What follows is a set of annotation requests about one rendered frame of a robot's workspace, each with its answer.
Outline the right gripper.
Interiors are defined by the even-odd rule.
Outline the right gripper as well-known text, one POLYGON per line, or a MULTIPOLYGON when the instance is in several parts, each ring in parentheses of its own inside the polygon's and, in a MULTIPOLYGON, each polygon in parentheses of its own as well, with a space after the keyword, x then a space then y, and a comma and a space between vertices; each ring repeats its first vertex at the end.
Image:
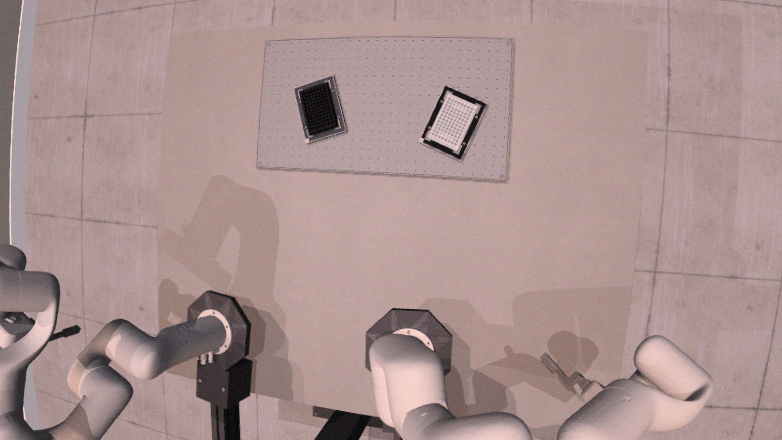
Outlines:
POLYGON ((595 380, 590 381, 589 379, 585 379, 585 377, 577 371, 574 371, 570 377, 567 377, 559 368, 559 366, 546 353, 543 353, 540 359, 552 374, 556 372, 568 386, 574 386, 577 383, 580 386, 580 389, 583 390, 581 392, 581 396, 586 401, 586 403, 605 388, 605 386, 595 380))

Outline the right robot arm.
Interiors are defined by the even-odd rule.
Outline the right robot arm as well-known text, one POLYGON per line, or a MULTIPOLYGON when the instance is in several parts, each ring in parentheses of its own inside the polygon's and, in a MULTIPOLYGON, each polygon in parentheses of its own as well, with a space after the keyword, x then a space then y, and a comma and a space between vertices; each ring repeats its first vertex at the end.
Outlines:
MULTIPOLYGON (((644 431, 682 428, 699 414, 714 391, 701 366, 661 335, 644 339, 634 354, 630 378, 612 381, 571 415, 557 440, 637 440, 644 431)), ((369 358, 377 413, 403 440, 533 440, 510 413, 451 414, 442 361, 422 331, 379 337, 369 358)))

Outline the black rectangular frame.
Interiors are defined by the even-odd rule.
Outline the black rectangular frame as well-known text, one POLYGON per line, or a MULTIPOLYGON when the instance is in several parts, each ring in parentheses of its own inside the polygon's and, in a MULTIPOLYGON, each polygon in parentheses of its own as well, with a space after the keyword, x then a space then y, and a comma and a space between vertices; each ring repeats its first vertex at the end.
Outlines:
POLYGON ((483 115, 483 113, 484 113, 484 111, 485 111, 485 109, 487 107, 487 104, 488 103, 483 102, 483 101, 481 101, 481 100, 479 100, 477 98, 474 98, 474 97, 472 97, 472 96, 470 96, 468 94, 465 94, 465 93, 463 93, 463 92, 461 92, 459 90, 456 90, 456 89, 454 89, 452 87, 449 87, 449 86, 445 85, 443 90, 442 90, 442 92, 441 92, 441 94, 440 94, 440 96, 439 96, 439 98, 438 98, 438 100, 437 100, 437 103, 436 103, 436 105, 435 105, 435 107, 434 107, 434 109, 433 109, 433 111, 432 111, 432 113, 430 115, 430 118, 429 118, 429 120, 428 120, 428 122, 427 122, 427 124, 426 124, 426 126, 425 126, 425 128, 423 130, 423 133, 422 133, 422 135, 421 135, 421 137, 419 139, 419 142, 421 142, 421 143, 423 143, 423 144, 425 144, 427 146, 430 146, 430 147, 432 147, 432 148, 434 148, 434 149, 436 149, 436 150, 438 150, 440 152, 443 152, 443 153, 445 153, 445 154, 447 154, 447 155, 449 155, 449 156, 451 156, 451 157, 461 161, 463 156, 464 156, 464 154, 465 154, 465 151, 466 151, 466 149, 467 149, 467 147, 468 147, 468 145, 469 145, 469 143, 470 143, 470 141, 471 141, 471 139, 473 137, 473 134, 474 134, 474 132, 475 132, 479 122, 480 122, 480 119, 481 119, 481 117, 482 117, 482 115, 483 115), (462 141, 462 143, 461 143, 461 145, 459 147, 458 152, 453 150, 453 149, 450 149, 450 148, 448 148, 448 147, 446 147, 446 146, 444 146, 444 145, 442 145, 440 143, 437 143, 437 142, 435 142, 435 141, 433 141, 433 140, 431 140, 429 138, 427 138, 429 133, 430 133, 430 129, 431 129, 433 123, 435 122, 435 120, 437 118, 437 115, 438 115, 438 113, 439 113, 439 111, 440 111, 440 109, 441 109, 441 107, 442 107, 442 105, 444 103, 444 100, 445 100, 445 98, 446 98, 448 93, 450 93, 450 94, 452 94, 452 95, 454 95, 456 97, 459 97, 459 98, 461 98, 463 100, 466 100, 466 101, 468 101, 468 102, 470 102, 472 104, 475 104, 475 105, 479 106, 477 111, 476 111, 476 113, 475 113, 475 115, 474 115, 474 118, 473 118, 473 120, 472 120, 472 122, 471 122, 471 124, 470 124, 470 126, 469 126, 469 128, 467 130, 467 133, 466 133, 466 135, 465 135, 465 137, 464 137, 464 139, 463 139, 463 141, 462 141))

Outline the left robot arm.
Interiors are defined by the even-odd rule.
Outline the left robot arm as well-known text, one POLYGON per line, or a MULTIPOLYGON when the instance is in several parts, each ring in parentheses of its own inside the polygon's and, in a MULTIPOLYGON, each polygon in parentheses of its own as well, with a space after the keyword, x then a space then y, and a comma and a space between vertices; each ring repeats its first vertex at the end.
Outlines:
POLYGON ((12 312, 38 312, 30 332, 0 350, 0 440, 100 440, 133 396, 129 381, 108 365, 112 360, 132 376, 152 380, 200 355, 201 364, 207 363, 207 354, 212 363, 214 354, 232 344, 232 326, 216 309, 164 328, 156 337, 115 319, 69 369, 68 385, 83 399, 60 424, 33 430, 23 418, 26 372, 55 331, 60 284, 51 273, 24 271, 26 262, 19 248, 0 244, 0 319, 12 312))

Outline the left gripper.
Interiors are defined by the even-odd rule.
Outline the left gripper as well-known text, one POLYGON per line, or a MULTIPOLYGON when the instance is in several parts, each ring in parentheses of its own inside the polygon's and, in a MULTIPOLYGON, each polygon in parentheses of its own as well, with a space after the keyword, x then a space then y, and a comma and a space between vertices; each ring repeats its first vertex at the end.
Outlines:
MULTIPOLYGON (((0 319, 0 346, 5 348, 22 339, 34 324, 35 321, 24 312, 12 312, 10 316, 0 319)), ((65 328, 61 332, 53 334, 50 341, 75 335, 80 332, 80 329, 78 325, 65 328)))

